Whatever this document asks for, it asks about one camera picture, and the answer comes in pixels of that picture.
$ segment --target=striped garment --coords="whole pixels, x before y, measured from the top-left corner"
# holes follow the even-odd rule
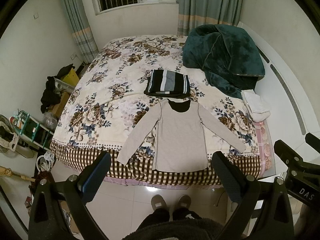
[[[185,98],[190,94],[188,75],[183,75],[170,70],[151,70],[146,90],[148,96]]]

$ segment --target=shirt neckline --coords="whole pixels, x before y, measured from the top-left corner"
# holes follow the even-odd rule
[[[171,101],[171,100],[169,100],[168,98],[167,98],[167,100],[168,100],[168,104],[169,104],[170,109],[171,109],[171,110],[173,110],[173,111],[175,111],[176,113],[183,114],[183,113],[188,112],[188,111],[190,110],[190,108],[191,108],[191,100],[184,101],[184,102],[175,102],[175,101]],[[174,109],[171,107],[170,102],[173,102],[174,104],[183,104],[183,103],[189,102],[189,108],[188,108],[188,110],[187,110],[187,111],[184,111],[184,112],[178,112],[178,111],[174,110]]]

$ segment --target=person's leg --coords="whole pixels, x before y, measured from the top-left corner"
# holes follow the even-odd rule
[[[183,219],[201,219],[201,217],[194,211],[190,211],[191,198],[188,195],[183,195],[176,205],[174,212],[172,213],[173,220]]]
[[[170,213],[167,210],[167,205],[164,199],[160,195],[154,195],[152,197],[151,205],[154,212],[142,221],[138,229],[169,221]]]

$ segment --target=white folded cloth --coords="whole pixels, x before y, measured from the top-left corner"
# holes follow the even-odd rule
[[[248,113],[254,122],[261,122],[271,115],[270,107],[253,90],[241,91],[244,107],[243,110]]]

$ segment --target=brown shoe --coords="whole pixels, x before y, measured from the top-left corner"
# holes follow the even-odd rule
[[[153,208],[153,211],[155,211],[158,208],[164,208],[168,209],[167,204],[165,203],[163,197],[161,197],[159,194],[154,195],[151,199],[151,206]]]
[[[179,200],[177,205],[175,206],[174,210],[177,210],[179,208],[187,208],[189,209],[191,205],[191,198],[188,195],[182,195]]]

